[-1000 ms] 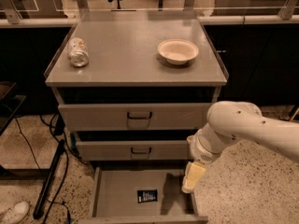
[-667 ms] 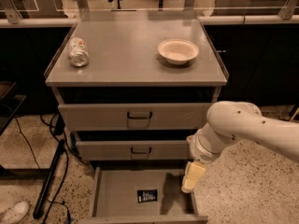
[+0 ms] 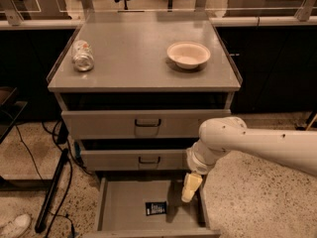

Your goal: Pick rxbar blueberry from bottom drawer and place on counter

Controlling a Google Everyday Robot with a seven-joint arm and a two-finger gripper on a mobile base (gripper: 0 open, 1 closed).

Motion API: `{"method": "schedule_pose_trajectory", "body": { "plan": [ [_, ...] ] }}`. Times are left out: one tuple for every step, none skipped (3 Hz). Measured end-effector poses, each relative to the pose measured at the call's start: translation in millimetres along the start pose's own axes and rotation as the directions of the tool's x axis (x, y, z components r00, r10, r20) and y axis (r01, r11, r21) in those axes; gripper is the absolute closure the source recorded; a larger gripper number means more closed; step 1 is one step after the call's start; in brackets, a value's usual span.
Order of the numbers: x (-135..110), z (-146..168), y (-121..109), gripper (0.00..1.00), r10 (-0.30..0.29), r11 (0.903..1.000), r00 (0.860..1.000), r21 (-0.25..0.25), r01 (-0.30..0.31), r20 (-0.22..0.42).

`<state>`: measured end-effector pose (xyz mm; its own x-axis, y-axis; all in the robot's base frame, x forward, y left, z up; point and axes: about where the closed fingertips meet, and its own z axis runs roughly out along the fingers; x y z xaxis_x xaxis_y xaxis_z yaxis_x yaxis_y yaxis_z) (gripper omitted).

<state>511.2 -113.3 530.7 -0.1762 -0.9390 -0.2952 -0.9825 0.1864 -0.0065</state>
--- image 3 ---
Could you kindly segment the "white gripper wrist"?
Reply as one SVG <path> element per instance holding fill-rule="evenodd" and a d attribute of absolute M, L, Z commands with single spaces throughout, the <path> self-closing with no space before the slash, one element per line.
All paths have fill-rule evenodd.
<path fill-rule="evenodd" d="M 201 186 L 203 175 L 207 175 L 216 165 L 217 161 L 228 154 L 227 150 L 213 150 L 208 148 L 201 140 L 195 142 L 186 150 L 186 161 L 192 173 L 187 173 L 183 182 L 181 200 L 190 202 L 196 190 Z"/>

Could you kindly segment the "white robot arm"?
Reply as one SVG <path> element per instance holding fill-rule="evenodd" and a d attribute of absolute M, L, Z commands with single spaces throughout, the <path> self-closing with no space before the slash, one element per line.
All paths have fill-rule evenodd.
<path fill-rule="evenodd" d="M 186 150 L 190 173 L 181 200 L 190 202 L 216 162 L 232 151 L 317 175 L 317 132 L 248 128 L 239 117 L 213 118 L 199 127 L 199 139 Z"/>

